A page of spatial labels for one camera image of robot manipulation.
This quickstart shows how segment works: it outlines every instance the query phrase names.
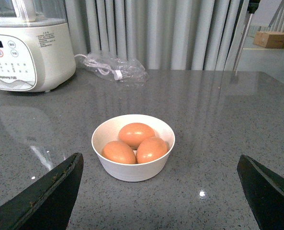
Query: white cable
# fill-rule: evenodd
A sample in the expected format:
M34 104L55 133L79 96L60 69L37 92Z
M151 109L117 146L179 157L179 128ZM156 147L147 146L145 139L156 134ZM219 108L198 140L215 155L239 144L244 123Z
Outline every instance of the white cable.
M84 54L76 54L75 57L84 57L87 58L86 55ZM93 67L96 68L102 75L108 75L110 72L112 72L114 74L114 70L111 69L111 67L107 64L102 64L102 63L98 63L97 61L95 61L94 59L88 59L87 61L84 59L83 63L87 66L87 67Z

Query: clear plastic bag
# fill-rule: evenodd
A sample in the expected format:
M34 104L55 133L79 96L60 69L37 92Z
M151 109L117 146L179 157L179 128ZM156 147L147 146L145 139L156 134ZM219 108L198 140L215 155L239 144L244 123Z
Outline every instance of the clear plastic bag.
M143 83L149 78L145 68L137 59L125 61L102 51L89 53L87 56L77 56L85 57L82 60L82 65L86 70L109 81Z

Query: brown egg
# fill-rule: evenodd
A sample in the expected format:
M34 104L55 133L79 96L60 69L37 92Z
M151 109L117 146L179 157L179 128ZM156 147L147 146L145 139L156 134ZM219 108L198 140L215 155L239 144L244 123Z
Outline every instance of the brown egg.
M119 139L133 149L137 149L143 140L154 136L155 131L143 123L128 124L118 133Z
M117 163L136 163L136 156L130 146L118 140L107 143L102 149L102 156Z
M138 164L154 161L168 152L165 141L158 137L144 140L136 150Z

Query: white appliance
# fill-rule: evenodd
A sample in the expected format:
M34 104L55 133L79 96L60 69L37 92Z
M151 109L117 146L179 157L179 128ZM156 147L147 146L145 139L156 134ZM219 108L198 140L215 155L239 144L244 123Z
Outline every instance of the white appliance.
M75 70L62 0L0 0L0 90L49 91Z

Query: white bowl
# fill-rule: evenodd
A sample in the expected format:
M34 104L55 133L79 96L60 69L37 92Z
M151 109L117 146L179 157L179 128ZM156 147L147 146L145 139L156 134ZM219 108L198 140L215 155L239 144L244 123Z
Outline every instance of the white bowl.
M144 123L155 131L156 137L162 138L169 151L162 157L143 164L122 164L110 161L101 155L103 147L110 141L118 140L122 127L133 122ZM175 144L175 134L164 121L148 115L130 114L111 118L98 126L92 135L92 146L104 169L113 177L128 182L139 182L157 175L164 167L170 151Z

